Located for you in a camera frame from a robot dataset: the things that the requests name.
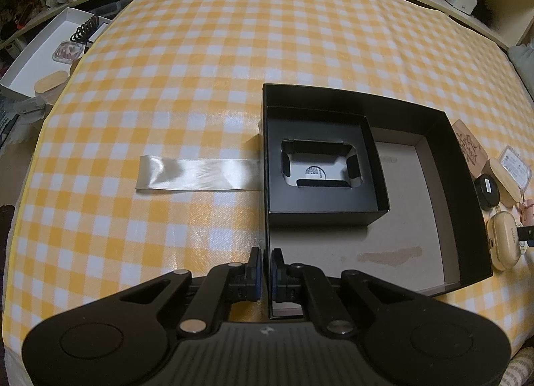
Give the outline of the gold earbud charging case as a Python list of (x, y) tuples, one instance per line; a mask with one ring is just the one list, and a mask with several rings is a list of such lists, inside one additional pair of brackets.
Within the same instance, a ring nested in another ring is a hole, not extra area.
[(518, 227), (513, 215), (498, 211), (486, 223), (492, 265), (499, 271), (514, 268), (520, 260)]

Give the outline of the clear packet with label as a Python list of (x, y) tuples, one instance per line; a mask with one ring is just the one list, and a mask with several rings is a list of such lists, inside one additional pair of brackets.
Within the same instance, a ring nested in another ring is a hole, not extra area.
[(502, 150), (499, 163), (517, 183), (520, 192), (526, 192), (532, 177), (532, 170), (510, 145)]

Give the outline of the carved wooden coaster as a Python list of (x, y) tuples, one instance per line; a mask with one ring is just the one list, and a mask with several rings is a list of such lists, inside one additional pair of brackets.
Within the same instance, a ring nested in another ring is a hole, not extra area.
[(462, 120), (457, 119), (452, 124), (452, 127), (464, 158), (467, 161), (471, 177), (476, 179), (482, 174), (482, 169), (488, 160), (488, 155), (482, 144)]

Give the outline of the large black cardboard box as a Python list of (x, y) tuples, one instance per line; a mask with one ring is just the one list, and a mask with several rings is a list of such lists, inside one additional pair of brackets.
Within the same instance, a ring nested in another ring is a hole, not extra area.
[[(447, 115), (415, 103), (325, 87), (267, 83), (267, 106), (366, 117), (385, 175), (390, 210), (367, 226), (271, 227), (262, 182), (268, 312), (292, 318), (297, 303), (271, 298), (271, 252), (317, 266), (330, 276), (357, 269), (426, 296), (492, 275), (482, 211)], [(262, 175), (262, 118), (261, 176)]]

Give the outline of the light wooden oval block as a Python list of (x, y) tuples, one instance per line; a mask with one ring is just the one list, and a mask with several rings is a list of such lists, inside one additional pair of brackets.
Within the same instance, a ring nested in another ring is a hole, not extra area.
[(513, 208), (521, 199), (519, 186), (497, 159), (490, 158), (487, 164), (498, 184), (501, 202), (507, 208)]

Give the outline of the small black round case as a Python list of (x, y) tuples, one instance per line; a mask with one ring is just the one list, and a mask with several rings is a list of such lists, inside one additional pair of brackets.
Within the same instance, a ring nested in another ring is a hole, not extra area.
[(499, 205), (501, 201), (499, 187), (492, 176), (481, 174), (475, 179), (474, 187), (482, 210), (490, 211)]

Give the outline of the small black insert box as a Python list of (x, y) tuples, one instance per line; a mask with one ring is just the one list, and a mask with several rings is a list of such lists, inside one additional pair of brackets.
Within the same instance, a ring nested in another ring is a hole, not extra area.
[(367, 226), (390, 210), (375, 140), (361, 114), (265, 107), (262, 175), (273, 228)]

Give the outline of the clear adhesive tape strip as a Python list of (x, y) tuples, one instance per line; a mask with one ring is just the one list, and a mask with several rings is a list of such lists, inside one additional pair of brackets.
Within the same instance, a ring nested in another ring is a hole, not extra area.
[(260, 188), (257, 160), (178, 160), (155, 155), (140, 156), (137, 191), (240, 192)]

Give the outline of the yellow white checkered tablecloth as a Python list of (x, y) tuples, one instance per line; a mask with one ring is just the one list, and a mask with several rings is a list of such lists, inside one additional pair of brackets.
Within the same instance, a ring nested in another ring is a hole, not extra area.
[(493, 41), (405, 0), (135, 0), (46, 119), (11, 232), (3, 335), (257, 242), (256, 192), (142, 195), (142, 155), (253, 158), (264, 83), (343, 88), (460, 119), (533, 158), (533, 103)]

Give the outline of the wooden oval lid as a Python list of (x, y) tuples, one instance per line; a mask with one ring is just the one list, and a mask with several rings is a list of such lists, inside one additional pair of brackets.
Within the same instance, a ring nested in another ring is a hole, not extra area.
[(36, 94), (44, 94), (52, 91), (57, 87), (66, 84), (69, 79), (69, 74), (65, 70), (58, 70), (45, 77), (40, 78), (34, 84), (34, 92)]

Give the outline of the clear pink patterned case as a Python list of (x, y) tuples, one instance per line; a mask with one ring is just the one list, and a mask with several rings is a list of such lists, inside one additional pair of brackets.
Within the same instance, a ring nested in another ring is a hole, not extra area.
[(75, 60), (80, 59), (84, 53), (85, 45), (75, 41), (62, 41), (52, 53), (52, 59), (64, 64), (72, 64)]

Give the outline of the white tray box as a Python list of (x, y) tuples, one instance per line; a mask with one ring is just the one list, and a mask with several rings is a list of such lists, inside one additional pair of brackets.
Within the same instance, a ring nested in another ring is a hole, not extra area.
[(1, 94), (15, 101), (30, 99), (35, 96), (36, 81), (58, 70), (69, 72), (71, 65), (54, 60), (52, 55), (62, 42), (70, 41), (71, 35), (91, 17), (89, 12), (66, 8), (52, 19), (1, 78)]

